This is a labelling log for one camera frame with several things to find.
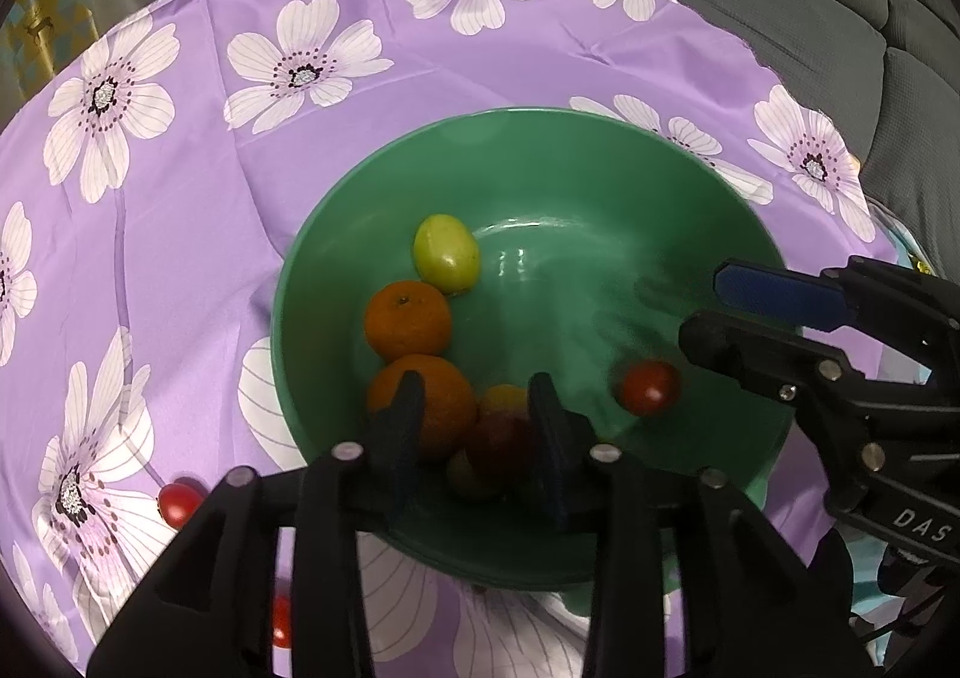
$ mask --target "purple fabric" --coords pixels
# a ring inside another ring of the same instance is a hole
[[[516,104],[659,130],[751,200],[792,268],[893,259],[829,120],[672,0],[158,2],[0,138],[0,555],[78,667],[172,537],[162,485],[302,463],[268,320],[309,211],[392,139]],[[875,374],[877,344],[832,341]],[[805,560],[823,491],[794,431],[766,512]],[[373,537],[361,553],[381,675],[579,674],[582,641],[533,598]]]

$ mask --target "purple tablecloth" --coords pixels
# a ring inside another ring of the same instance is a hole
[[[892,259],[829,120],[672,0],[152,5],[0,139],[0,555],[78,667],[172,537],[162,485],[302,463],[268,318],[311,208],[392,139],[515,104],[674,139],[750,200],[791,268]],[[832,339],[875,373],[875,344]],[[823,489],[794,433],[766,510],[807,560],[829,526]],[[582,641],[534,598],[361,547],[381,675],[578,672]]]

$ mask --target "black cable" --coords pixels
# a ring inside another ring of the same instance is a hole
[[[904,624],[912,622],[912,620],[918,617],[923,611],[938,603],[945,593],[947,593],[946,587],[936,590],[936,592],[923,600],[919,605],[915,605],[906,613],[901,613],[889,624],[884,624],[880,629],[875,629],[870,634],[862,636],[860,642],[864,644],[870,643],[877,638],[882,638],[884,635],[893,632],[895,629],[899,629],[899,627],[904,626]]]

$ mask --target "yellow patterned curtain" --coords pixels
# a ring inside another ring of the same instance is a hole
[[[0,32],[24,101],[97,39],[88,0],[16,0]]]

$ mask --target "metal screw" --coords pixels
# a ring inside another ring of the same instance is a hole
[[[877,443],[867,443],[860,449],[860,460],[870,472],[880,472],[887,463],[887,454]]]
[[[234,467],[227,473],[227,483],[235,489],[242,489],[243,486],[250,484],[255,476],[256,472],[250,467]]]
[[[360,443],[338,443],[333,446],[333,458],[338,461],[354,461],[363,455],[363,446]]]
[[[727,476],[721,470],[714,470],[713,467],[707,467],[700,473],[700,481],[704,486],[712,489],[722,489],[727,484]]]
[[[832,383],[835,383],[843,376],[843,370],[840,368],[840,365],[832,358],[824,358],[823,361],[817,364],[817,371]]]
[[[622,455],[623,453],[620,451],[620,448],[609,445],[608,443],[600,443],[600,445],[593,446],[593,448],[590,449],[590,457],[601,464],[612,464]]]

